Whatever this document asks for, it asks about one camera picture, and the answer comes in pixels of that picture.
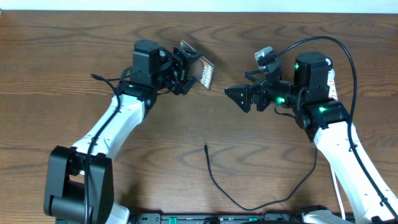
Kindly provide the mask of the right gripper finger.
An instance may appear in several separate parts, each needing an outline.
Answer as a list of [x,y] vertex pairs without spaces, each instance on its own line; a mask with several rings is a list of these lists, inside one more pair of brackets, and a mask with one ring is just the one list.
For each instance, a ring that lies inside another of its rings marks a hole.
[[245,113],[251,110],[252,94],[249,84],[231,86],[224,89],[224,93],[233,100]]
[[265,70],[259,69],[259,70],[252,70],[252,71],[246,72],[245,78],[247,78],[248,80],[250,80],[252,82],[256,82],[259,80],[267,80],[268,75]]

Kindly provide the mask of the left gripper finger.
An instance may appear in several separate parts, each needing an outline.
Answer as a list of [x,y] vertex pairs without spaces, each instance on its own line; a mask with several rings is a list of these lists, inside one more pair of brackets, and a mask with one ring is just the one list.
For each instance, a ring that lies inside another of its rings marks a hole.
[[202,56],[202,53],[196,50],[187,50],[179,48],[178,52],[180,54],[182,65],[184,67],[189,67],[193,62],[195,62]]
[[182,87],[180,89],[180,93],[187,94],[195,83],[196,83],[195,78],[188,78],[187,82],[182,85]]

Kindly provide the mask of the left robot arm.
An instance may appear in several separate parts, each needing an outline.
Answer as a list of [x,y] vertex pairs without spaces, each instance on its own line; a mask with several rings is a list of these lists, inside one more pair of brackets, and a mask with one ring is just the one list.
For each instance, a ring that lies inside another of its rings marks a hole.
[[49,156],[44,213],[56,223],[128,223],[131,211],[114,201],[113,160],[162,93],[187,94],[195,84],[191,66],[202,53],[183,44],[168,51],[153,40],[134,44],[132,65],[105,82],[113,96],[96,124],[70,147]]

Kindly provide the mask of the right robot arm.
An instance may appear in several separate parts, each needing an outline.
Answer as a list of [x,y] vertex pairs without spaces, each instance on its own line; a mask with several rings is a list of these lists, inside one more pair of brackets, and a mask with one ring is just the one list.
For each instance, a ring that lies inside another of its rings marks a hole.
[[353,211],[356,223],[397,220],[397,196],[377,171],[362,146],[351,114],[338,101],[333,62],[318,52],[305,52],[295,59],[294,80],[282,80],[275,52],[256,54],[264,78],[251,84],[225,89],[245,113],[256,105],[269,105],[294,112],[297,125],[325,156],[334,170]]

